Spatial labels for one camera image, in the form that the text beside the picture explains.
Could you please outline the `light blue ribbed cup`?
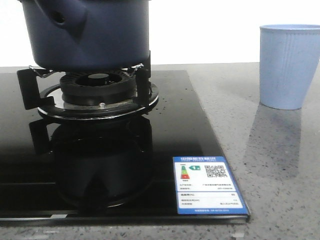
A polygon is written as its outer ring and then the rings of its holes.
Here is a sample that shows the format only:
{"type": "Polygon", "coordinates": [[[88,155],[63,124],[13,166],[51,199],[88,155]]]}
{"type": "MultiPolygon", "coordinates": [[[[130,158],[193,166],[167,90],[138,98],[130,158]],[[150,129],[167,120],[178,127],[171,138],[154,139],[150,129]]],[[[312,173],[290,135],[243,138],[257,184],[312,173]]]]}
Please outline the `light blue ribbed cup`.
{"type": "Polygon", "coordinates": [[[280,110],[300,109],[319,61],[319,25],[262,25],[259,55],[260,103],[280,110]]]}

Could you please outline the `dark blue cooking pot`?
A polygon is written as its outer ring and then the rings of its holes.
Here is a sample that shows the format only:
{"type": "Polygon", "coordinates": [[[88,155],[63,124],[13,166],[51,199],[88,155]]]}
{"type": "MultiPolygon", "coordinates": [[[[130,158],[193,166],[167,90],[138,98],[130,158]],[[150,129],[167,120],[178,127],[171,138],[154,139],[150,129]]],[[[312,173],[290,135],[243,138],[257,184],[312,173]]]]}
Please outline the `dark blue cooking pot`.
{"type": "Polygon", "coordinates": [[[34,61],[90,72],[134,66],[149,57],[147,0],[23,0],[34,61]]]}

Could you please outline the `blue energy label sticker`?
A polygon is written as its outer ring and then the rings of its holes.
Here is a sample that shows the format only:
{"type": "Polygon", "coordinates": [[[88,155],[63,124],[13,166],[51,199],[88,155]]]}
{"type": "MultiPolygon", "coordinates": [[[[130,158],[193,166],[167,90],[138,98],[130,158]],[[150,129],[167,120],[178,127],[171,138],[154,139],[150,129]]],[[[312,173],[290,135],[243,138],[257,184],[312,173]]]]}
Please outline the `blue energy label sticker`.
{"type": "Polygon", "coordinates": [[[179,215],[249,215],[227,160],[223,156],[174,156],[179,215]]]}

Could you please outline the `right gas burner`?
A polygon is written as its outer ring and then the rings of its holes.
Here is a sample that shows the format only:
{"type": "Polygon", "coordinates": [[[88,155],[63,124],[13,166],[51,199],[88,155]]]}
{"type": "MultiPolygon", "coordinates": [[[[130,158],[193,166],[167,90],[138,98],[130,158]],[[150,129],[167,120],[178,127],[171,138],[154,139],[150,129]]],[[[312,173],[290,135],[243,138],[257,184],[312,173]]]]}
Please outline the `right gas burner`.
{"type": "Polygon", "coordinates": [[[38,78],[54,71],[17,71],[25,109],[37,109],[53,121],[109,121],[143,115],[158,103],[159,91],[150,82],[151,59],[122,69],[98,72],[66,72],[59,83],[39,91],[38,78]]]}

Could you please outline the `black glass gas cooktop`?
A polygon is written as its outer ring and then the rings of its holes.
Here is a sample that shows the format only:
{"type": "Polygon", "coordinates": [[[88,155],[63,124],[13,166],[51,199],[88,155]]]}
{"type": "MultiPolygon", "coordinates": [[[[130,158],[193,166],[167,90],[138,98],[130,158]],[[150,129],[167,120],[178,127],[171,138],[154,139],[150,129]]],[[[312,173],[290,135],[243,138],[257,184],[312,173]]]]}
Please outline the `black glass gas cooktop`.
{"type": "Polygon", "coordinates": [[[248,207],[178,214],[173,157],[224,153],[185,70],[154,71],[151,82],[159,100],[148,114],[75,125],[25,110],[17,75],[2,73],[0,223],[248,222],[248,207]]]}

